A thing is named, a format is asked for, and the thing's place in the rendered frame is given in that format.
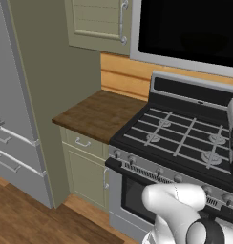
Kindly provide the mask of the olive wall cupboard door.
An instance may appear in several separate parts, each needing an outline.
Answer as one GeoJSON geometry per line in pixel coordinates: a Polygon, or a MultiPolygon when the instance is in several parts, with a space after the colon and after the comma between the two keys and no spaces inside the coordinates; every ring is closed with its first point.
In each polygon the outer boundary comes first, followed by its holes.
{"type": "Polygon", "coordinates": [[[130,54],[132,0],[123,11],[123,35],[119,38],[119,16],[122,0],[65,0],[69,45],[120,55],[130,54]]]}

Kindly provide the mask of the grey oven door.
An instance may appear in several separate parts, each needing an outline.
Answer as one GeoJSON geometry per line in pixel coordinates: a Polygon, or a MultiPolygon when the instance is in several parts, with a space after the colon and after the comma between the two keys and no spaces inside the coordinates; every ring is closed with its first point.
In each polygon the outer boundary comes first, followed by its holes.
{"type": "Polygon", "coordinates": [[[109,170],[109,223],[139,244],[154,227],[156,215],[142,203],[142,192],[153,184],[121,167],[109,170]]]}

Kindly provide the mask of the grey fridge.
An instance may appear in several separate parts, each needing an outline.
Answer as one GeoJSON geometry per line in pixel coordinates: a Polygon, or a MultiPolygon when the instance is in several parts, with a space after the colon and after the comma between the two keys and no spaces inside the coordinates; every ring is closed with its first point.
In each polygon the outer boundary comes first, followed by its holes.
{"type": "Polygon", "coordinates": [[[0,176],[53,206],[7,0],[0,0],[0,176]]]}

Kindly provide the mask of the olive base cabinet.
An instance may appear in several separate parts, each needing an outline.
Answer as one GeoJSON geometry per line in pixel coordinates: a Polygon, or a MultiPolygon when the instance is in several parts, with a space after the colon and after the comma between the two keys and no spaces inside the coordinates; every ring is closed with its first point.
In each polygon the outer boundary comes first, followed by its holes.
{"type": "Polygon", "coordinates": [[[105,167],[109,146],[63,127],[60,134],[70,192],[109,212],[109,175],[105,167]]]}

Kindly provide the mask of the olive base cupboard door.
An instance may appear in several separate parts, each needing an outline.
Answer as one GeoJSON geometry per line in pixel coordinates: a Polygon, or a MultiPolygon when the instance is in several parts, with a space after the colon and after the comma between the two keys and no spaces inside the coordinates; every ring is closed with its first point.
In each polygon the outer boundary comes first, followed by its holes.
{"type": "Polygon", "coordinates": [[[103,189],[105,160],[62,143],[70,191],[109,212],[109,189],[103,189]]]}

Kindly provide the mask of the grey and black stove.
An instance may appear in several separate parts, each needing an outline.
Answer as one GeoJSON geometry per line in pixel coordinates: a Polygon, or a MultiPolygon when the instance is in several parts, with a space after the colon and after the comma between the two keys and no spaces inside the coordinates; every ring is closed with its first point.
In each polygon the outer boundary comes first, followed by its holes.
{"type": "MultiPolygon", "coordinates": [[[[227,206],[222,196],[233,196],[227,118],[232,98],[233,85],[154,71],[147,104],[111,138],[108,159],[119,150],[116,160],[124,169],[158,184],[176,183],[180,174],[181,183],[212,188],[206,204],[227,206]],[[130,155],[136,164],[128,162],[130,155]],[[157,176],[157,168],[163,175],[157,176]]],[[[233,223],[200,214],[233,229],[233,223]]]]}

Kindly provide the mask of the grey and black range hood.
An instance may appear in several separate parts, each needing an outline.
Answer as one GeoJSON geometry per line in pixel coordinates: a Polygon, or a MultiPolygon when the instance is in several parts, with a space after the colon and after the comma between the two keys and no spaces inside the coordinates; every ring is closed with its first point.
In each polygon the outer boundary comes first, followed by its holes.
{"type": "Polygon", "coordinates": [[[233,0],[134,0],[130,58],[233,78],[233,0]]]}

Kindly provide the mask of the olive drawer front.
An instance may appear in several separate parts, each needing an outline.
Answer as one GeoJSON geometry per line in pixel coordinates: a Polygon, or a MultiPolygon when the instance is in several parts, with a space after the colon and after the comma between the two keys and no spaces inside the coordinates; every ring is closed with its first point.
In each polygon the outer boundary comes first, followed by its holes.
{"type": "Polygon", "coordinates": [[[103,158],[104,157],[104,152],[103,152],[103,143],[97,140],[92,139],[91,137],[88,137],[86,135],[80,134],[78,132],[73,132],[68,129],[65,130],[65,142],[68,143],[69,145],[80,149],[86,153],[90,153],[94,156],[103,158]],[[81,147],[77,144],[75,144],[75,140],[77,137],[80,137],[80,141],[83,144],[86,144],[88,141],[91,142],[90,147],[81,147]]]}

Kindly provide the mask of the olive tall side panel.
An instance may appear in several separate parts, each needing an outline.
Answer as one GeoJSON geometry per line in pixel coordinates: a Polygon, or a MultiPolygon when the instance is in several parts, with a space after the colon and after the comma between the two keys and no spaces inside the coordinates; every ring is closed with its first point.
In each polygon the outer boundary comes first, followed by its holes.
{"type": "Polygon", "coordinates": [[[52,119],[101,89],[100,52],[71,47],[64,0],[7,0],[55,207],[69,195],[52,119]]]}

